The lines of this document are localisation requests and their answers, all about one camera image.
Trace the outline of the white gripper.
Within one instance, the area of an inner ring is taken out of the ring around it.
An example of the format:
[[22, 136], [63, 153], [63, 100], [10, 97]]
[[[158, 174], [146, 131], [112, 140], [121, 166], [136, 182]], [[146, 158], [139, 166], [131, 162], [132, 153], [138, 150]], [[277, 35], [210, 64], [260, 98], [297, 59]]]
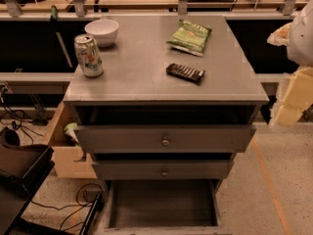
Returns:
[[[276, 29], [267, 38], [267, 42], [275, 46], [287, 46], [291, 23]], [[274, 110], [274, 122], [289, 127], [295, 125], [313, 104], [313, 68], [300, 66], [290, 77], [290, 83], [283, 103]]]

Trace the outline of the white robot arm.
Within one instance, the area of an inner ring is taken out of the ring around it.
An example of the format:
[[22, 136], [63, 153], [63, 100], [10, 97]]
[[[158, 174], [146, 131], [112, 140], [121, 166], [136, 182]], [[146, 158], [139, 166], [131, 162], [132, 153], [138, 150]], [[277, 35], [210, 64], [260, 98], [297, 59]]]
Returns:
[[313, 105], [313, 0], [291, 23], [272, 32], [267, 42], [286, 46], [288, 59], [298, 64], [289, 82], [279, 85], [271, 113], [272, 124], [290, 127]]

